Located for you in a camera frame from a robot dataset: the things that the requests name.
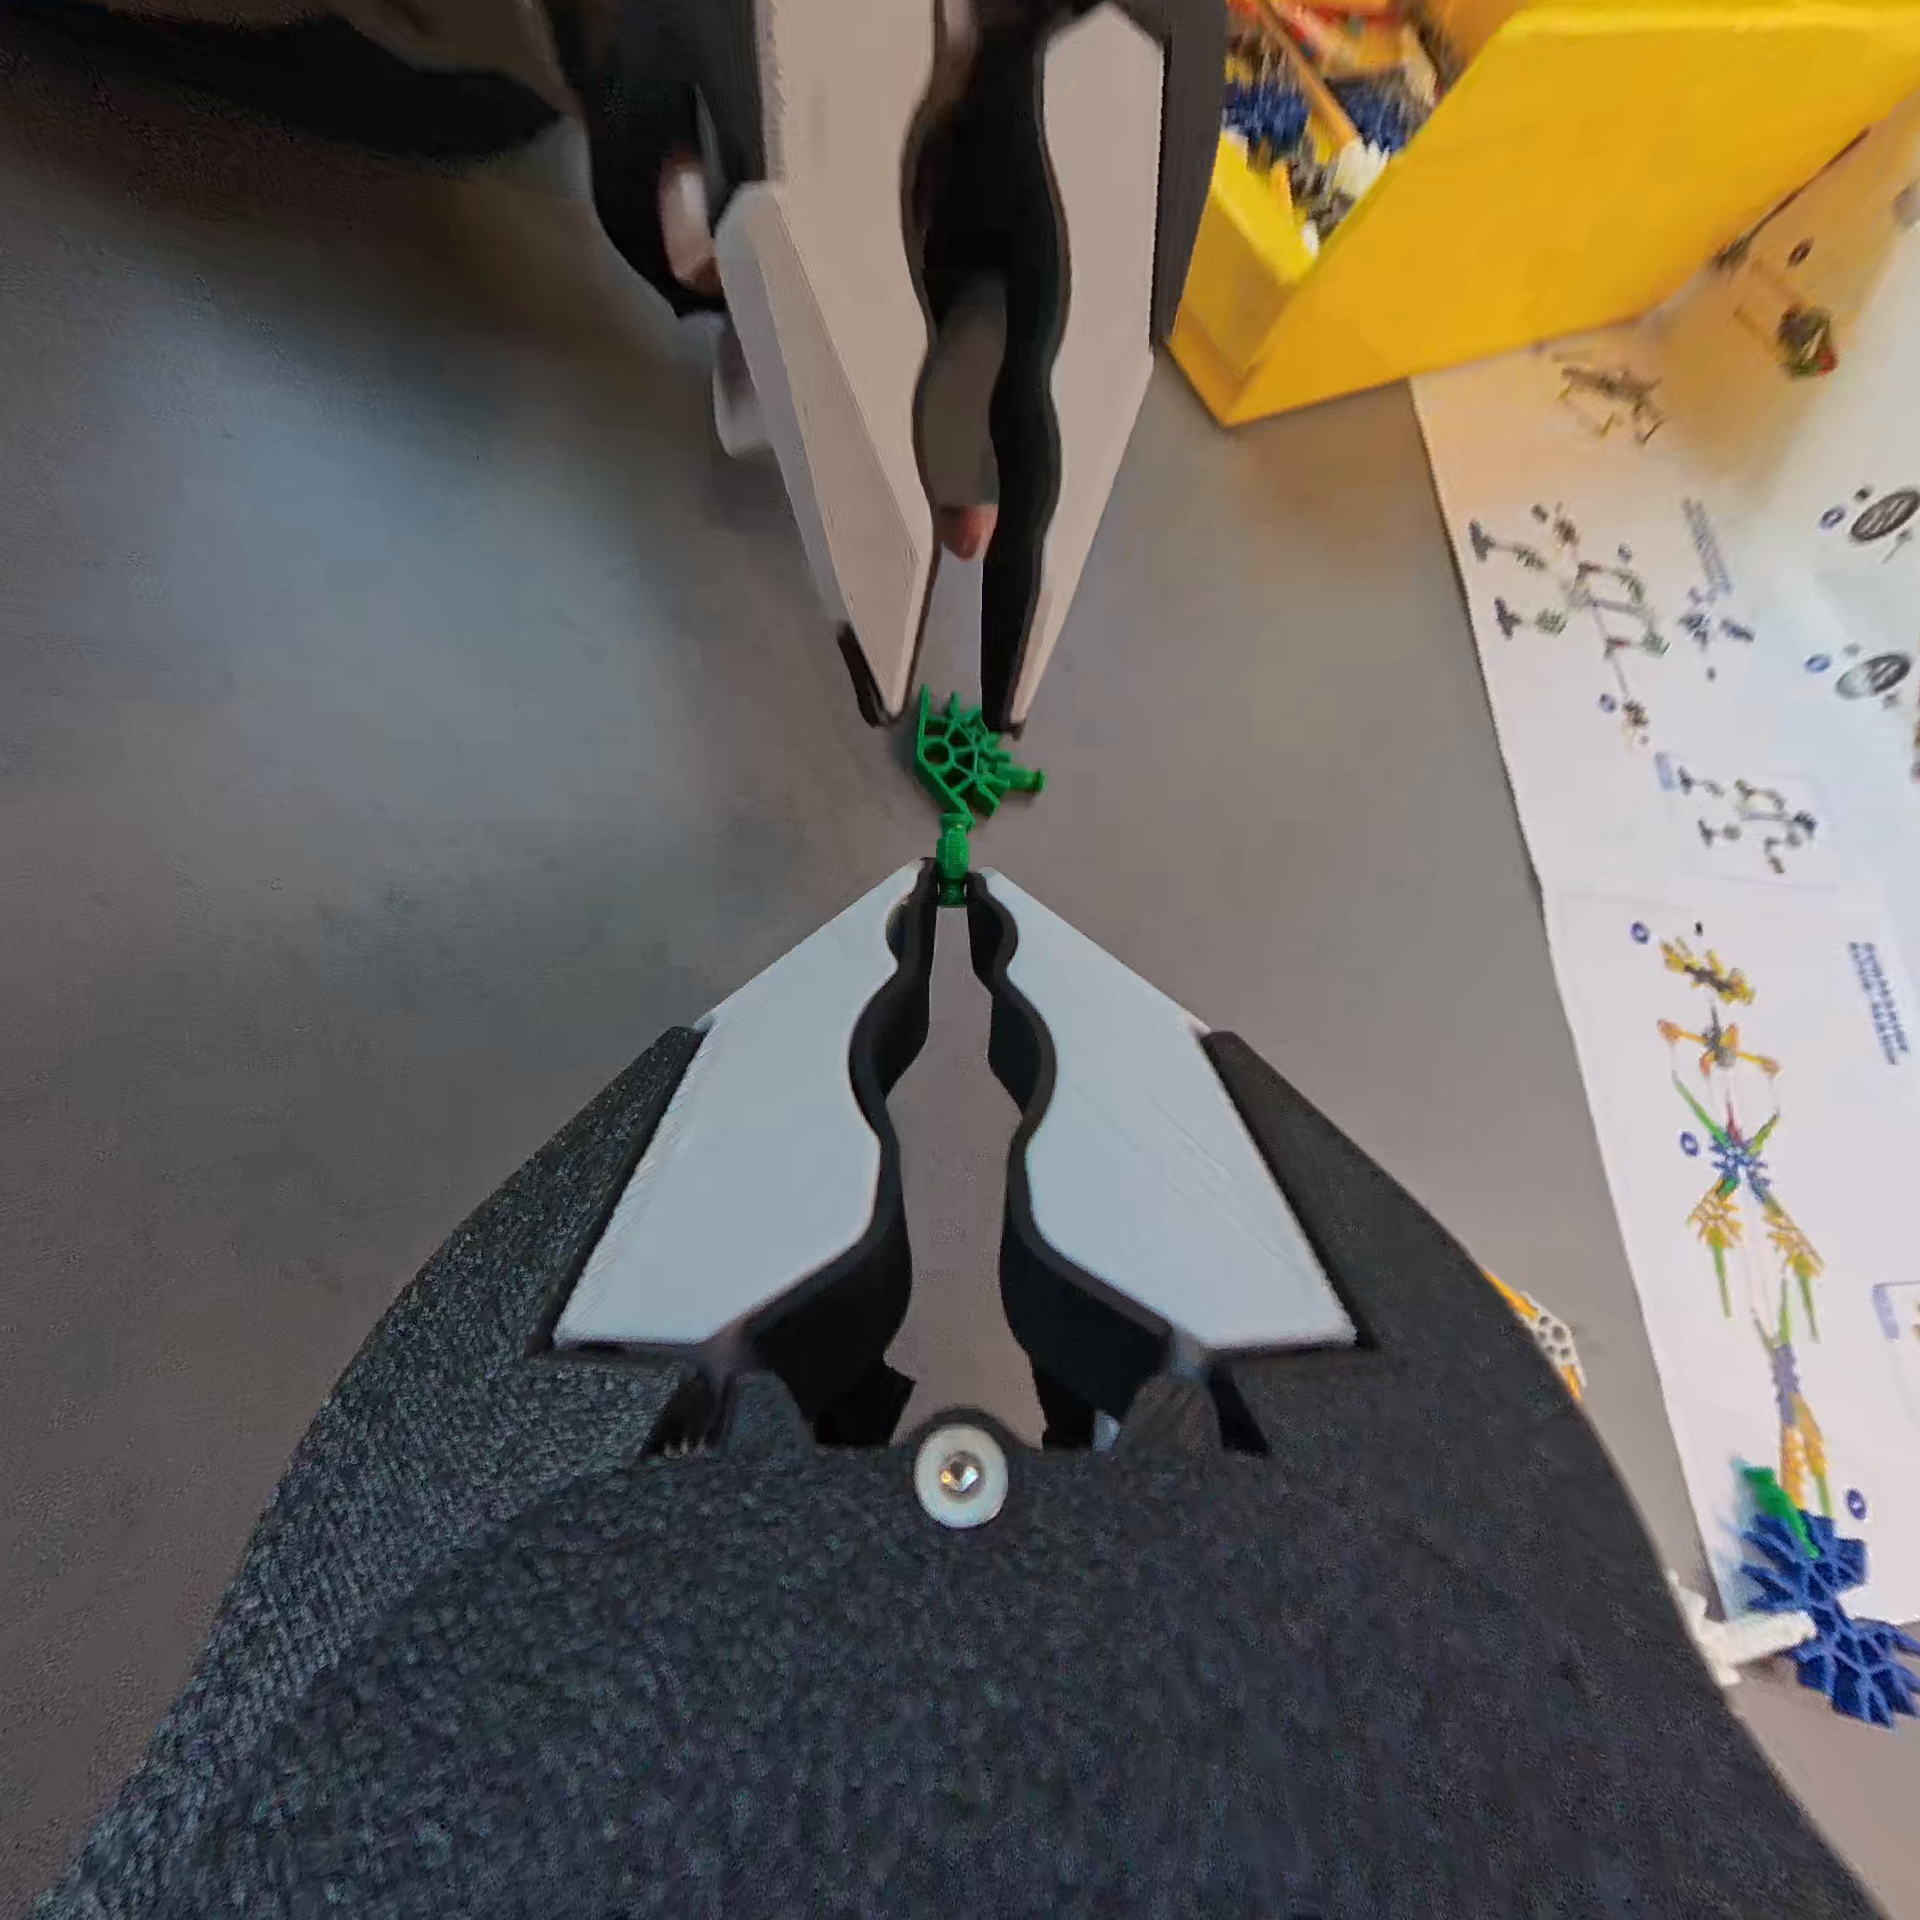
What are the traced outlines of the yellow divided plastic bin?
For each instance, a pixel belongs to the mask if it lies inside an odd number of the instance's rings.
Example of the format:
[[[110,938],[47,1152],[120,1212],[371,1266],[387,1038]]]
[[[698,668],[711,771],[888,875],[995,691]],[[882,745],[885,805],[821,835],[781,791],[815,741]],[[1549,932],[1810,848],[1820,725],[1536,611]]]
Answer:
[[[1666,301],[1917,93],[1917,3],[1235,3],[1312,194],[1222,134],[1172,357],[1239,427]]]

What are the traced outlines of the person's left hand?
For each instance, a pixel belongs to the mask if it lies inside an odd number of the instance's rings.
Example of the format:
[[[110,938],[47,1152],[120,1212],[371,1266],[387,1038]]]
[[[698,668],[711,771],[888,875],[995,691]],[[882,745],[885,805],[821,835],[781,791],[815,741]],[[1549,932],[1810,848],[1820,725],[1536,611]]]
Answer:
[[[658,224],[671,280],[701,297],[718,297],[721,270],[701,157],[664,157],[658,174]],[[935,534],[962,561],[985,554],[998,514],[988,391],[1002,347],[1002,277],[972,274],[935,324],[928,384],[918,401],[918,421],[928,437],[925,461]],[[755,377],[728,317],[715,334],[711,421],[728,457],[755,457],[771,447]]]

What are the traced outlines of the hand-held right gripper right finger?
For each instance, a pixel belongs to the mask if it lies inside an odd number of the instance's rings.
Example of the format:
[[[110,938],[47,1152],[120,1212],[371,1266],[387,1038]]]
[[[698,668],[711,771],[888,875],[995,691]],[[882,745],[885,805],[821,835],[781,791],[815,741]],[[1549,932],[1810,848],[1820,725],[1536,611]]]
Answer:
[[[998,872],[968,878],[968,952],[1018,1112],[998,1299],[1042,1416],[1122,1419],[1159,1376],[1352,1349],[1212,1028]]]

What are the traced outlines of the person's left forearm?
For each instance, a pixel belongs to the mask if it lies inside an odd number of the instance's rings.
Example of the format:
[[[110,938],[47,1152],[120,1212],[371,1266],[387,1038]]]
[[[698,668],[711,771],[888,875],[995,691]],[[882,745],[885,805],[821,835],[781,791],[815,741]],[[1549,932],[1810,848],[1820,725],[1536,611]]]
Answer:
[[[548,3],[334,3],[334,13],[427,70],[494,73],[568,104]]]

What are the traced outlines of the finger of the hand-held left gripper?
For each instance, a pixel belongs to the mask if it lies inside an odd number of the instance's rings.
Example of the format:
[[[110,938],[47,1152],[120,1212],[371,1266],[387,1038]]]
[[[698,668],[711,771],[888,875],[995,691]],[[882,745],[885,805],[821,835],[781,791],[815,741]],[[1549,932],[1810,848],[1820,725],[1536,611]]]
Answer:
[[[758,177],[718,267],[805,561],[868,725],[915,688],[938,534],[915,447],[928,311],[905,240],[935,3],[748,3]]]
[[[1002,70],[1012,180],[982,705],[995,731],[1018,735],[1155,371],[1165,57],[1119,3],[1099,3],[1015,40]]]

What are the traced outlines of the green and blue toy assembly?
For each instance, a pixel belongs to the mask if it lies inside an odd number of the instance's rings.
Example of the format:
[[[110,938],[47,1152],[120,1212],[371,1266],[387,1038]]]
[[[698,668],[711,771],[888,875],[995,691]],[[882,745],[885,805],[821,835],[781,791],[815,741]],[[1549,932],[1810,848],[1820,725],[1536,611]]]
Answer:
[[[938,905],[968,902],[972,828],[988,821],[1012,798],[1045,791],[1045,771],[1022,765],[1002,741],[978,705],[962,695],[935,701],[918,688],[912,771],[938,811],[938,841],[932,868],[938,875]]]

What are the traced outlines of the white toy instruction sheet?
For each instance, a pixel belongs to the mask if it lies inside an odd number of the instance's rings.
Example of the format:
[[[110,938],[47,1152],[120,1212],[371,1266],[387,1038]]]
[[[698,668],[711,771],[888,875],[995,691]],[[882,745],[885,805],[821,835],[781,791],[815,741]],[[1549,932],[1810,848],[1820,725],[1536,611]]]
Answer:
[[[1770,1469],[1917,1623],[1917,104],[1412,404],[1720,1596]]]

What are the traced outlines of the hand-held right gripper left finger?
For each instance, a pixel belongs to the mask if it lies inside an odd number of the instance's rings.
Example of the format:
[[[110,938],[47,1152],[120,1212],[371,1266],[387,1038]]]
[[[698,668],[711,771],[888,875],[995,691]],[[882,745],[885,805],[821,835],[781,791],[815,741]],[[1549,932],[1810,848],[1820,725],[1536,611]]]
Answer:
[[[558,1352],[872,1379],[912,1299],[888,1095],[928,1038],[938,878],[905,865],[718,1002],[571,1272]]]

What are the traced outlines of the pile of toy pieces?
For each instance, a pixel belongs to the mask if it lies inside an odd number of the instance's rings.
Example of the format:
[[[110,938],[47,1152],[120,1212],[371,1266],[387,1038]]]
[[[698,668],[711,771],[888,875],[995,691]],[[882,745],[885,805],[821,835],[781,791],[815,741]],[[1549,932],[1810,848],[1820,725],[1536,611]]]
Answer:
[[[1456,73],[1426,3],[1229,3],[1222,134],[1319,254]]]

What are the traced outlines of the multicoloured toy hand assembly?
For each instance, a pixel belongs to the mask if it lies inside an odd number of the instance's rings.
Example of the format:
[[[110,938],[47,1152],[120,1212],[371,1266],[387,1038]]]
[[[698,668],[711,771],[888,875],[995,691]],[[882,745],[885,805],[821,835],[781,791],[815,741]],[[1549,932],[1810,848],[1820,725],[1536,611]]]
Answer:
[[[1663,1566],[1720,1686],[1790,1663],[1837,1716],[1917,1716],[1917,1319],[1910,1289],[1830,1289],[1827,1262],[1726,1259],[1726,1292],[1656,1359],[1693,1513]]]

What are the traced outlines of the grey desk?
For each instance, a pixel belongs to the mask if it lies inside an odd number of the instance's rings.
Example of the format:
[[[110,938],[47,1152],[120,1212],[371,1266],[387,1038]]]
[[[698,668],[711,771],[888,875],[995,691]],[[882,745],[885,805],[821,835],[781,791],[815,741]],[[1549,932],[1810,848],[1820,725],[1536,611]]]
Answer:
[[[397,1289],[932,845],[771,467],[574,200],[3,27],[3,1917]],[[1703,1579],[1402,387],[1162,364],[982,858],[1559,1312]]]

